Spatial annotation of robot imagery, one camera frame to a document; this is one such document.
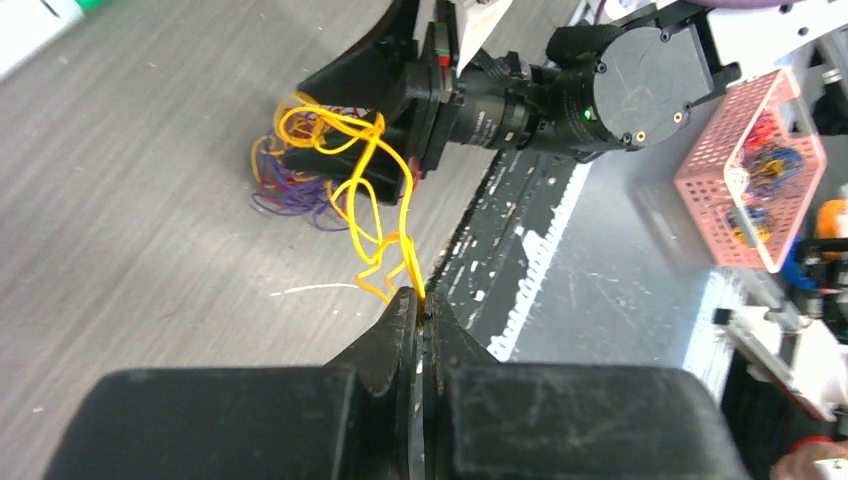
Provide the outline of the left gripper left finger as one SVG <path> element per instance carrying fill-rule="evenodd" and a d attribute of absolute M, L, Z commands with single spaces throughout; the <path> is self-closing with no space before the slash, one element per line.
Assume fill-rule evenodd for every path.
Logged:
<path fill-rule="evenodd" d="M 49 479 L 412 479 L 415 292 L 320 366 L 128 369 L 73 415 Z"/>

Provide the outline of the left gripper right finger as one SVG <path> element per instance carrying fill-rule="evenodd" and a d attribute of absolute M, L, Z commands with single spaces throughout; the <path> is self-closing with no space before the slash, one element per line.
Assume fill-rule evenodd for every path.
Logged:
<path fill-rule="evenodd" d="M 498 361 L 445 298 L 423 306 L 429 479 L 744 479 L 697 377 L 638 365 Z"/>

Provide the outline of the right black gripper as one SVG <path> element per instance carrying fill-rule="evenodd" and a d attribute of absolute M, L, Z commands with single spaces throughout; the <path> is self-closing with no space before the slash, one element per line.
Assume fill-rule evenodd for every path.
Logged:
<path fill-rule="evenodd" d="M 464 101 L 459 81 L 459 41 L 456 7 L 435 3 L 435 18 L 427 25 L 418 58 L 414 30 L 420 3 L 392 1 L 371 30 L 339 57 L 297 84 L 297 91 L 322 105 L 361 107 L 398 116 L 381 136 L 403 159 L 417 161 L 422 177 L 435 170 L 450 140 Z M 356 140 L 337 154 L 313 147 L 312 131 L 287 132 L 285 166 L 307 176 L 337 184 L 349 179 L 366 141 Z M 377 147 L 362 173 L 377 197 L 397 204 L 405 176 L 398 163 Z"/>

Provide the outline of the white plastic bin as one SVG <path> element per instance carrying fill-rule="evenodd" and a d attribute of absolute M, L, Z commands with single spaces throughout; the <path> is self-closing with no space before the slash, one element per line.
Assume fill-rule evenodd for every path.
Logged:
<path fill-rule="evenodd" d="M 81 1 L 1 2 L 1 81 L 85 17 Z"/>

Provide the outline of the green plastic bin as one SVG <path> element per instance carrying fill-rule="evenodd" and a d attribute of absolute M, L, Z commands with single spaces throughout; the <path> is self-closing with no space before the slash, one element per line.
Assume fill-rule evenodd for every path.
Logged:
<path fill-rule="evenodd" d="M 100 6 L 107 3 L 107 0 L 74 0 L 74 3 L 84 13 L 95 11 Z"/>

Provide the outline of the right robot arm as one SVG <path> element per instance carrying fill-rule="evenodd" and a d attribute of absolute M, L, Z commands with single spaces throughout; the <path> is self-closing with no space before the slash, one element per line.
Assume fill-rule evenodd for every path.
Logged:
<path fill-rule="evenodd" d="M 506 1 L 439 1 L 425 37 L 393 1 L 337 59 L 303 80 L 276 123 L 291 170 L 361 176 L 397 202 L 405 171 L 435 170 L 450 143 L 585 160 L 675 135 L 690 110 L 847 23 L 843 1 L 674 1 L 605 24 L 557 28 L 546 65 L 483 42 Z"/>

